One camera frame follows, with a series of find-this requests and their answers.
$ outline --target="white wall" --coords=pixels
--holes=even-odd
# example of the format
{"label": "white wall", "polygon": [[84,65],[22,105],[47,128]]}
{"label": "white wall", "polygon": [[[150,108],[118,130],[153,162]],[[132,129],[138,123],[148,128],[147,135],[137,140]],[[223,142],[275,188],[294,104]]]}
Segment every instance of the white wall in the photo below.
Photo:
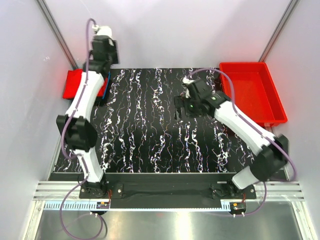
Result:
{"label": "white wall", "polygon": [[69,64],[36,1],[0,3],[0,239],[21,239],[57,144]]}
{"label": "white wall", "polygon": [[300,1],[266,63],[288,123],[275,129],[290,141],[290,155],[320,236],[320,1]]}
{"label": "white wall", "polygon": [[117,68],[258,61],[290,0],[46,0],[82,66],[92,17],[118,40]]}

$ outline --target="gray wall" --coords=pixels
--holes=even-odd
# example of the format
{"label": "gray wall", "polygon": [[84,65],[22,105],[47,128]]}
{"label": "gray wall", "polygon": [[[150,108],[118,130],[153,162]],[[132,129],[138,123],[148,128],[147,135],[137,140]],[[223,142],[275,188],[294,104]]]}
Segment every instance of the gray wall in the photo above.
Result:
{"label": "gray wall", "polygon": [[69,64],[36,1],[2,0],[0,19],[0,239],[17,240],[48,175]]}
{"label": "gray wall", "polygon": [[116,68],[258,61],[290,0],[46,0],[80,66],[93,17],[118,40]]}
{"label": "gray wall", "polygon": [[290,140],[290,155],[320,236],[320,1],[300,1],[267,58],[288,123],[275,129]]}

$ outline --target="stainless steel surface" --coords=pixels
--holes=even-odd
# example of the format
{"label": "stainless steel surface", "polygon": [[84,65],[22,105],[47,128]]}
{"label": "stainless steel surface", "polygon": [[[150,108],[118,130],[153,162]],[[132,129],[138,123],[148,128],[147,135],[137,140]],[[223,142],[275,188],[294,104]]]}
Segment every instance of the stainless steel surface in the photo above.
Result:
{"label": "stainless steel surface", "polygon": [[291,14],[294,12],[296,6],[298,5],[300,0],[291,0],[287,6],[287,8],[285,9],[278,25],[276,26],[268,44],[266,45],[265,49],[263,50],[263,53],[259,59],[259,62],[265,62],[272,47],[274,46],[274,44],[276,43],[278,37],[280,36],[282,30],[284,29],[287,21],[289,20],[289,17],[291,16]]}
{"label": "stainless steel surface", "polygon": [[41,10],[41,12],[44,15],[45,20],[47,21],[47,23],[49,24],[54,36],[56,37],[57,42],[59,43],[60,47],[62,48],[62,51],[64,52],[66,58],[68,59],[70,65],[72,66],[73,70],[78,69],[79,66],[76,63],[75,58],[73,57],[72,53],[70,52],[70,49],[64,39],[64,37],[62,36],[58,25],[54,19],[54,17],[52,16],[48,5],[46,3],[45,0],[35,0]]}
{"label": "stainless steel surface", "polygon": [[[248,203],[248,211],[258,205]],[[75,221],[84,212],[64,211],[68,230],[80,238],[93,237],[100,222],[92,216]],[[236,217],[208,212],[116,212],[103,215],[106,240],[299,240],[303,239],[289,202],[267,202],[253,216]],[[62,230],[58,211],[44,210],[36,240],[69,240]]]}
{"label": "stainless steel surface", "polygon": [[[76,181],[40,181],[36,192],[34,194],[34,201],[44,200],[62,200],[64,196],[73,188]],[[265,194],[265,188],[262,183],[254,185],[257,199],[260,201]],[[293,182],[278,182],[269,181],[266,183],[267,188],[267,202],[301,202],[304,201],[304,196],[301,192],[300,185],[297,181]],[[70,194],[69,200],[86,201],[87,199],[79,199],[80,188]],[[234,199],[226,199],[225,202],[234,202]],[[247,202],[256,202],[256,199],[247,199]]]}

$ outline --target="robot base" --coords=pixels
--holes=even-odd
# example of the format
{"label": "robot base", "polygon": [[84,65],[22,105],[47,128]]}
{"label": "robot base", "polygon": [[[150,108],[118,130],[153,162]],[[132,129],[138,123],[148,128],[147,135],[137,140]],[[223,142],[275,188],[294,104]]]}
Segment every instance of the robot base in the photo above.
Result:
{"label": "robot base", "polygon": [[81,185],[80,199],[121,199],[124,185],[108,182],[104,174],[100,182],[85,182]]}
{"label": "robot base", "polygon": [[86,181],[81,185],[79,198],[80,199],[109,199],[108,184],[105,175],[103,175],[100,182]]}
{"label": "robot base", "polygon": [[227,182],[224,183],[212,183],[210,186],[212,190],[212,198],[214,200],[221,199],[237,199],[242,200],[245,199],[257,199],[255,187],[253,185],[249,185],[245,189],[242,189],[238,192],[230,191],[230,184]]}

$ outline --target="metal frame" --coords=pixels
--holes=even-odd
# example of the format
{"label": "metal frame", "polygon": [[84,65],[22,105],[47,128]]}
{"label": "metal frame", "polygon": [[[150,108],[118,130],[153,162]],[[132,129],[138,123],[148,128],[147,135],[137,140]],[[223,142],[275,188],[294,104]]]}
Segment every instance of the metal frame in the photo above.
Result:
{"label": "metal frame", "polygon": [[[68,59],[70,65],[73,69],[79,68],[66,41],[64,40],[61,31],[59,30],[56,21],[54,20],[52,13],[50,12],[48,5],[45,0],[35,0],[38,4],[41,12],[43,13],[47,23],[49,24],[54,36],[56,37],[57,42],[61,46],[66,58]],[[297,7],[300,0],[291,0],[285,9],[278,25],[276,26],[270,40],[268,41],[259,62],[265,62],[269,53],[271,52],[272,47],[275,45],[277,39],[279,38],[281,32],[283,31],[286,23],[288,22],[290,16],[292,15],[294,9]],[[58,156],[60,149],[60,141],[57,143],[55,153],[52,159],[51,168],[53,169]],[[287,168],[284,168],[285,173],[288,177]],[[34,240],[37,234],[37,230],[40,224],[41,216],[43,210],[48,208],[50,201],[62,201],[65,194],[74,186],[77,182],[75,181],[41,181],[38,184],[37,190],[34,194],[33,205],[31,209],[31,214],[29,217],[28,225],[25,229],[23,236],[24,240]],[[317,236],[311,222],[308,209],[301,191],[300,185],[298,182],[267,182],[267,202],[290,202],[293,206],[294,214],[298,222],[298,227],[300,229],[301,235],[304,240],[317,240]],[[256,196],[257,199],[247,199],[248,202],[259,201],[264,197],[265,189],[262,183],[255,184]],[[72,199],[75,203],[85,203],[88,202],[88,199],[79,199],[80,189],[76,189],[69,197],[69,200]],[[89,201],[95,202],[97,199],[90,199]],[[228,206],[228,203],[231,199],[225,199],[221,201],[222,206]],[[110,209],[110,211],[132,211],[133,209]],[[169,209],[168,211],[177,211],[178,209]],[[186,208],[181,211],[217,211],[217,209],[191,209]]]}
{"label": "metal frame", "polygon": [[288,22],[290,16],[294,12],[295,8],[297,7],[300,0],[291,0],[286,7],[279,23],[277,24],[269,42],[267,43],[265,49],[262,52],[261,57],[259,58],[259,62],[265,62],[269,53],[271,52],[271,49],[275,45],[276,41],[278,40],[280,34],[282,33],[283,29],[286,26],[286,23]]}

